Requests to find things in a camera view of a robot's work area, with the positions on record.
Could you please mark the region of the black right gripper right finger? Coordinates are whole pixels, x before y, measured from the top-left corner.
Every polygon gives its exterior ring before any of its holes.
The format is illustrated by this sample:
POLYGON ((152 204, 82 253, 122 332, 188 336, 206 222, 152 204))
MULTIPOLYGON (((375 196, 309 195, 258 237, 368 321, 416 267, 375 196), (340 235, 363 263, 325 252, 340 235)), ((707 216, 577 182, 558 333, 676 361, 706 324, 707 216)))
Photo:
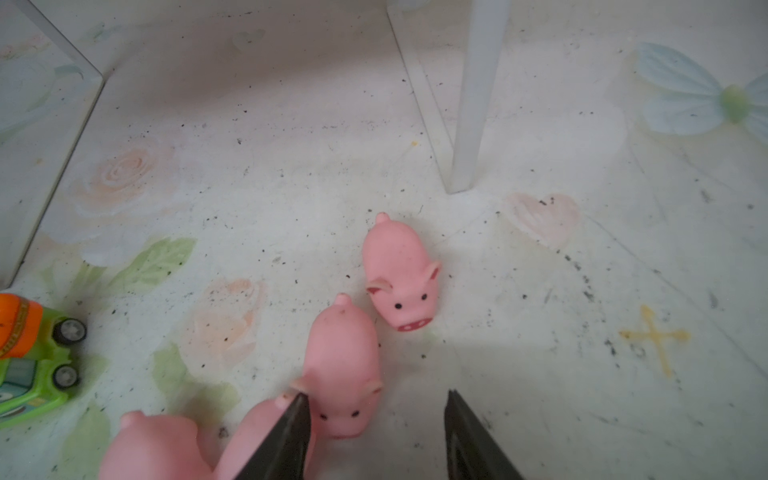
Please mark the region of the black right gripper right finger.
POLYGON ((457 390, 448 391, 444 430, 449 480, 524 479, 457 390))

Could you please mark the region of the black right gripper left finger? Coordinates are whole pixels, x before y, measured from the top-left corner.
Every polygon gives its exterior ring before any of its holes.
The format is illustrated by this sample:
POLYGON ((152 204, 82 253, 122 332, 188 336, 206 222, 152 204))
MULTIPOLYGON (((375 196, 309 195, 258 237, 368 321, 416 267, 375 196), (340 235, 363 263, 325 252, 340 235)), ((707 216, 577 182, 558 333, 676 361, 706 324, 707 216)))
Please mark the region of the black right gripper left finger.
POLYGON ((269 431, 262 444, 248 457, 236 480, 304 478, 311 441, 311 411, 308 397, 299 393, 269 431))

